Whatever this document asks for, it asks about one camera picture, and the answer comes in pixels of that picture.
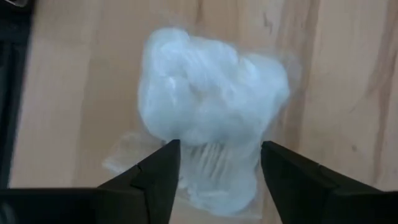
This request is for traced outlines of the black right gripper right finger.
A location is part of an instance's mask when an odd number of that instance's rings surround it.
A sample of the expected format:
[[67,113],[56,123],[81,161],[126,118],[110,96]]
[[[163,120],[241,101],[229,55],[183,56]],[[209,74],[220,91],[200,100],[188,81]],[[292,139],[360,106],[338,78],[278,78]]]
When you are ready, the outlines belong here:
[[272,141],[262,143],[266,185],[283,224],[382,224],[382,191]]

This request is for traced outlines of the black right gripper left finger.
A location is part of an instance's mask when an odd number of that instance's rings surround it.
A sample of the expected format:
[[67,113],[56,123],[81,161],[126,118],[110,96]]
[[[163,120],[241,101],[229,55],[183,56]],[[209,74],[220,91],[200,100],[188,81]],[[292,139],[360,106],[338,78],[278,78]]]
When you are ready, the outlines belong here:
[[180,141],[173,140],[101,184],[97,224],[169,224],[180,169]]

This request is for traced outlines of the cotton balls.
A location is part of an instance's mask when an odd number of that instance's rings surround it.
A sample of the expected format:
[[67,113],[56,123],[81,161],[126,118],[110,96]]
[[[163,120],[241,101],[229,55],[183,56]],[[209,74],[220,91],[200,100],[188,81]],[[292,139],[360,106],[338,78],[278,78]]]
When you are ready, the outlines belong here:
[[163,27],[147,38],[141,67],[144,130],[120,137],[104,168],[120,174],[178,139],[181,201],[219,217],[260,219],[260,146],[297,91],[296,56]]

